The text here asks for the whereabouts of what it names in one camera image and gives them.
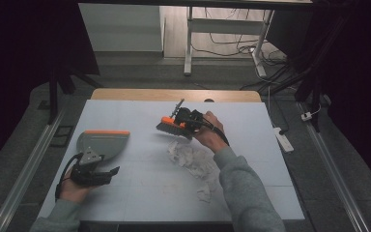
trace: wooden table edge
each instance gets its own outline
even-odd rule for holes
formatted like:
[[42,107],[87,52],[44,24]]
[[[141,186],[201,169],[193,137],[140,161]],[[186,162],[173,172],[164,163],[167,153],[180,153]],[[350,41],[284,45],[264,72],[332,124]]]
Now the wooden table edge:
[[255,91],[237,90],[182,90],[182,89],[96,89],[91,100],[113,101],[162,101],[203,102],[207,99],[214,102],[261,102],[260,95]]

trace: metal rail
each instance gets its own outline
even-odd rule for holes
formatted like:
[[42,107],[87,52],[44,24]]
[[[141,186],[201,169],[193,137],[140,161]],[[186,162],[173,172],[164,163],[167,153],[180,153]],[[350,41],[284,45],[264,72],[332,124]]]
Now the metal rail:
[[[300,112],[304,112],[300,103],[297,103]],[[342,200],[345,210],[351,220],[352,225],[354,226],[355,231],[357,232],[369,232],[369,227],[365,222],[362,212],[357,205],[357,202],[354,199],[351,191],[348,189],[348,186],[345,183],[342,175],[332,155],[325,144],[324,138],[321,136],[319,132],[316,132],[314,127],[310,123],[306,123],[306,127],[308,129],[309,135],[311,136],[318,153],[321,156],[322,162],[327,169],[327,173],[329,174],[333,185],[336,188],[336,192],[339,195],[339,198]]]
[[65,111],[69,106],[71,97],[64,96],[62,102],[62,108],[54,119],[51,125],[46,125],[43,130],[41,137],[39,138],[34,150],[32,151],[29,159],[26,161],[22,168],[19,176],[16,179],[10,193],[8,194],[5,202],[0,209],[0,232],[4,232],[8,229],[8,226],[14,217],[14,213],[22,200],[23,195],[29,187],[32,178],[38,169],[39,164],[43,158],[43,155],[50,143],[53,134],[56,132]]

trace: orange trim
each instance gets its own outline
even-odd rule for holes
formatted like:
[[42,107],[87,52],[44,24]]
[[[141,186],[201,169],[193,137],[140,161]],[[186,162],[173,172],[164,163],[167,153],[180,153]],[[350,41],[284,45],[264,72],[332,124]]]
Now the orange trim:
[[86,130],[84,133],[130,134],[128,130]]
[[184,129],[186,127],[185,123],[180,123],[180,125],[174,124],[174,119],[170,117],[162,117],[161,123],[168,124],[170,126],[178,127]]

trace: white table surface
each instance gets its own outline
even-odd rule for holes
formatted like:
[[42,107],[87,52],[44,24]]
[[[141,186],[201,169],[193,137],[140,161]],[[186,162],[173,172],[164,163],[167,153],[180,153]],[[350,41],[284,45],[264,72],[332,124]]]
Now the white table surface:
[[[120,166],[120,171],[110,185],[96,188],[89,194],[82,205],[81,220],[118,223],[231,221],[219,183],[216,183],[210,203],[200,201],[197,190],[204,185],[202,180],[169,159],[167,149],[173,140],[213,155],[195,139],[189,142],[156,129],[161,117],[170,116],[177,103],[87,101],[39,217],[47,217],[53,209],[55,186],[68,160],[77,154],[78,136],[85,130],[118,130],[130,131],[128,144],[116,158],[103,162],[99,170]],[[234,152],[245,156],[260,176],[281,217],[304,219],[263,103],[185,101],[182,107],[203,113],[212,111],[223,123]]]

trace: gray sleeve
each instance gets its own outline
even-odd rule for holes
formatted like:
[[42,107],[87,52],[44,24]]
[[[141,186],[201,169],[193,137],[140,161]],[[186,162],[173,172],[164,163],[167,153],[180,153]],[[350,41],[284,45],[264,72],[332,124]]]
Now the gray sleeve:
[[32,225],[31,232],[72,232],[77,231],[80,221],[77,218],[80,205],[59,199],[49,217],[39,217]]
[[237,232],[285,231],[257,173],[230,147],[215,153],[219,182]]

